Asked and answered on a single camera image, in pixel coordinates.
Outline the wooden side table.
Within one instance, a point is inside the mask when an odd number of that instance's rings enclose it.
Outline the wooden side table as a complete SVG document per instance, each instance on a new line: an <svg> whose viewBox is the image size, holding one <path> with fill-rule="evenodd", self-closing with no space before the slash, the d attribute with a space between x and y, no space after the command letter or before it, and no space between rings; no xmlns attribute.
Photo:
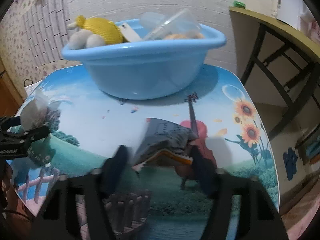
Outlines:
<svg viewBox="0 0 320 240"><path fill-rule="evenodd" d="M319 124L319 49L302 33L264 14L229 8L239 75L261 115L278 165L304 146Z"/></svg>

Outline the grey snack packet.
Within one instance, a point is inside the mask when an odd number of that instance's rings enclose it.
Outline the grey snack packet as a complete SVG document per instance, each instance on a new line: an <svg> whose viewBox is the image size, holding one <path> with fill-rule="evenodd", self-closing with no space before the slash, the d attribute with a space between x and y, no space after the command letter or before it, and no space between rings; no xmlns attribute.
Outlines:
<svg viewBox="0 0 320 240"><path fill-rule="evenodd" d="M146 120L142 141L132 159L132 168L185 166L193 162L189 142L198 138L190 128L157 118Z"/></svg>

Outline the light blue plastic basin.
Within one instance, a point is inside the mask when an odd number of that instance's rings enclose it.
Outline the light blue plastic basin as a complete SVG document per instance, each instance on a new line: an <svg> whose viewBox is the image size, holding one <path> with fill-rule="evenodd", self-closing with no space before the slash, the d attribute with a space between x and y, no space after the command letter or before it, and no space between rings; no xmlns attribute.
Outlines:
<svg viewBox="0 0 320 240"><path fill-rule="evenodd" d="M62 55L80 61L97 87L129 100L161 98L183 90L197 77L209 50L226 44L220 31L200 26L202 39L119 43L71 50Z"/></svg>

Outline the white barcode carton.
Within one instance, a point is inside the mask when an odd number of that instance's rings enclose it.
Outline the white barcode carton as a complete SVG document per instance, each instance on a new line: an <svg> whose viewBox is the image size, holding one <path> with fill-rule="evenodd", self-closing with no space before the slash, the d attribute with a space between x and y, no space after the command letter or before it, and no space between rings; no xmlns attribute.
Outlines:
<svg viewBox="0 0 320 240"><path fill-rule="evenodd" d="M125 42L139 42L142 38L131 28L128 23L122 23L118 26Z"/></svg>

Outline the clear plastic container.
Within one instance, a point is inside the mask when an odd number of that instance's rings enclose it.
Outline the clear plastic container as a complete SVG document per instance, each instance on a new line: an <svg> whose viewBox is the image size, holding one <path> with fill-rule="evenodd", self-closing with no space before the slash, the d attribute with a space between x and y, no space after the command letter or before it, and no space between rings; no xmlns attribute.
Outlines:
<svg viewBox="0 0 320 240"><path fill-rule="evenodd" d="M149 30L143 40L163 40L169 34L201 33L201 27L189 9L166 16L146 12L139 19L140 25Z"/></svg>

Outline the clear zip bag pink contents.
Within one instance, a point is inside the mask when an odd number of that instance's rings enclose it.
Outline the clear zip bag pink contents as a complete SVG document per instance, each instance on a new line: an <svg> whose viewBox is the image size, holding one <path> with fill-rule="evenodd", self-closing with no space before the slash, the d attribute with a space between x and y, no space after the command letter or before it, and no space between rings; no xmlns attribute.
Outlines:
<svg viewBox="0 0 320 240"><path fill-rule="evenodd" d="M41 90L36 90L33 98L27 102L20 113L24 131L47 126L50 132L59 129L61 110L59 101L49 100Z"/></svg>

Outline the green box on side table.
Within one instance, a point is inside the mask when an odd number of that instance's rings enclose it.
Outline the green box on side table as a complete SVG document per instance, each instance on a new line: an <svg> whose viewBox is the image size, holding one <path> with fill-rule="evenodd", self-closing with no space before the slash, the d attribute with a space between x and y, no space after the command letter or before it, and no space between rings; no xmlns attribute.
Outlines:
<svg viewBox="0 0 320 240"><path fill-rule="evenodd" d="M233 2L233 6L234 7L237 7L237 8L246 8L246 5L245 5L245 3L242 3L242 2L239 2L239 1L234 1Z"/></svg>

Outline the white plush with yellow hat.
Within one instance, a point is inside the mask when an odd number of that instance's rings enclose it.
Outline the white plush with yellow hat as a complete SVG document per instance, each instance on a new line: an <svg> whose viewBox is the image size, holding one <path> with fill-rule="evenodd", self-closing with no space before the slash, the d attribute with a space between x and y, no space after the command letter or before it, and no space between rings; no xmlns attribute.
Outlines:
<svg viewBox="0 0 320 240"><path fill-rule="evenodd" d="M100 17L85 18L80 15L73 23L67 25L67 29L77 29L69 38L68 48L70 50L119 44L124 41L116 24Z"/></svg>

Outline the beige plush toy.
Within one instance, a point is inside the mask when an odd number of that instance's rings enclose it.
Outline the beige plush toy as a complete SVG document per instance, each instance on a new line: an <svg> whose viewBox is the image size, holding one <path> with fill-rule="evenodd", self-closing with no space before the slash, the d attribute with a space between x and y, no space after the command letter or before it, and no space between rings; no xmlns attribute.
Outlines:
<svg viewBox="0 0 320 240"><path fill-rule="evenodd" d="M185 33L185 34L169 34L164 40L181 40L181 39L203 39L204 35L201 33Z"/></svg>

